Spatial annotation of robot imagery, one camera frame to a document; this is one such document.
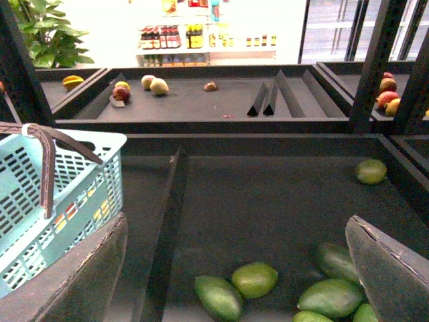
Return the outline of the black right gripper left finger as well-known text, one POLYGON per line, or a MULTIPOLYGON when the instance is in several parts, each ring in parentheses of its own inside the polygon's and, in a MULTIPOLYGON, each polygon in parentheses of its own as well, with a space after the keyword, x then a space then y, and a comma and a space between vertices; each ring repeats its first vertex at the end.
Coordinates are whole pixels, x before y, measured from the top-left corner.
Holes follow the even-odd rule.
POLYGON ((123 265, 124 213, 1 299, 2 321, 103 321, 123 265))

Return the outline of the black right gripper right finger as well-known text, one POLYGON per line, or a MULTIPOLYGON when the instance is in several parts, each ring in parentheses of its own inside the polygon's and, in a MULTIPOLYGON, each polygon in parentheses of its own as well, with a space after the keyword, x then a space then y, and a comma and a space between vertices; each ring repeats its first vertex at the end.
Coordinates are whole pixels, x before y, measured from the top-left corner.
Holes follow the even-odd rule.
POLYGON ((428 320, 428 259, 353 216, 345 228, 359 281, 379 321, 428 320))

